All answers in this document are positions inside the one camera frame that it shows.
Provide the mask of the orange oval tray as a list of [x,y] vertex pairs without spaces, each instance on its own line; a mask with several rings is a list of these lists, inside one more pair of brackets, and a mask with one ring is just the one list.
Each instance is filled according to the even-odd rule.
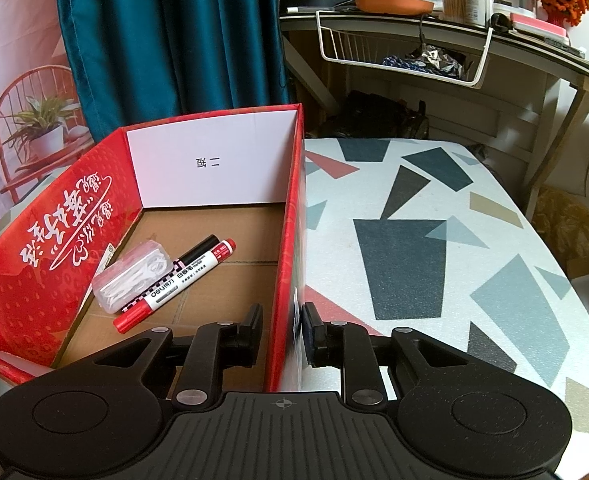
[[366,13],[399,16],[430,14],[434,3],[428,0],[354,0],[358,10]]

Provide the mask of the printed room backdrop cloth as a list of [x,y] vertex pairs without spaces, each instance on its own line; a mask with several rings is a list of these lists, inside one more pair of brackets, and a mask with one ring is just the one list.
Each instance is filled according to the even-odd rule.
[[0,219],[93,144],[56,0],[0,0]]

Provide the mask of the geometric patterned table cover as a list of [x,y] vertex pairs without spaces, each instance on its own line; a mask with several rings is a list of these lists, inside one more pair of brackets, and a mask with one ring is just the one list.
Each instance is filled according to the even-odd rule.
[[309,139],[304,297],[326,321],[409,326],[564,400],[558,472],[589,474],[589,315],[482,162],[454,142]]

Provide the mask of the pink book stack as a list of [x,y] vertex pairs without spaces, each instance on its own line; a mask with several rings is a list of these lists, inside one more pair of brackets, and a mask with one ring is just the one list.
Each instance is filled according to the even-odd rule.
[[511,13],[510,19],[512,28],[517,32],[524,32],[525,34],[537,36],[539,38],[559,41],[563,44],[569,43],[567,30],[562,26],[518,13]]

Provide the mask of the red white marker pen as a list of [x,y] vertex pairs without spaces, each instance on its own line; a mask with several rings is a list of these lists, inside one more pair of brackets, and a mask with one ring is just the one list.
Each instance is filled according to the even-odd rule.
[[114,327],[120,334],[127,333],[168,301],[197,283],[200,278],[228,259],[235,250],[236,243],[231,238],[218,242],[213,248],[189,262],[187,266],[171,272],[149,292],[145,292],[142,298],[114,320]]

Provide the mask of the blue curtain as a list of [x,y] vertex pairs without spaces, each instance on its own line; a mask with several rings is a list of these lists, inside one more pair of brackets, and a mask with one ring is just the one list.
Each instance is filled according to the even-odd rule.
[[279,0],[57,0],[90,133],[289,101]]

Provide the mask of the pink checkered black pen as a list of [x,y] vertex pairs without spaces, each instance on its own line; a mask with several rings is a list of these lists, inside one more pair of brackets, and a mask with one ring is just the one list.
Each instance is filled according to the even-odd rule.
[[159,285],[166,282],[171,277],[171,275],[173,273],[176,273],[179,270],[186,268],[186,266],[188,266],[189,263],[191,263],[192,261],[195,261],[198,257],[202,256],[205,252],[214,248],[219,242],[220,242],[220,239],[217,236],[215,236],[214,234],[211,234],[208,237],[206,237],[204,240],[201,240],[201,242],[199,244],[190,248],[188,250],[188,252],[185,252],[182,256],[180,256],[180,258],[175,259],[173,261],[173,266],[172,266],[172,269],[170,272],[166,273],[164,276],[162,276],[162,278],[159,278],[152,285],[150,285],[143,292],[141,292],[138,296],[136,296],[134,299],[132,299],[125,307],[123,307],[120,310],[120,313],[124,313],[127,310],[130,310],[132,307],[134,307],[134,305],[136,304],[137,301],[142,299],[142,297],[147,292],[152,292],[153,289],[155,289]]

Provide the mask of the cluttered white desk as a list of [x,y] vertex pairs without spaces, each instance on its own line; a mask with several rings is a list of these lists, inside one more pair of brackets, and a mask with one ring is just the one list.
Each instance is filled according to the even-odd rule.
[[[589,115],[589,64],[493,29],[430,18],[337,11],[280,20],[286,64],[326,115],[360,91],[424,107],[433,139],[483,145],[511,196],[532,217],[537,198]],[[423,44],[455,52],[461,79],[383,65]]]

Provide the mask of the cotton swab container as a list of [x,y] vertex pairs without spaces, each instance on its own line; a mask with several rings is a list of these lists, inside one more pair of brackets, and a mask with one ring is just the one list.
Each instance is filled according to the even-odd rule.
[[467,0],[442,0],[442,16],[445,21],[465,23]]

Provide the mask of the red strawberry cardboard box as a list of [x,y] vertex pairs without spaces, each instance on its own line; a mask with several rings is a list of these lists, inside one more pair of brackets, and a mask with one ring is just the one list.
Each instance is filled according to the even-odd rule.
[[17,385],[121,340],[90,295],[99,269],[146,240],[178,258],[206,237],[235,252],[142,321],[190,335],[260,304],[259,362],[232,389],[295,390],[303,350],[303,110],[174,117],[121,128],[48,185],[0,236],[0,378]]

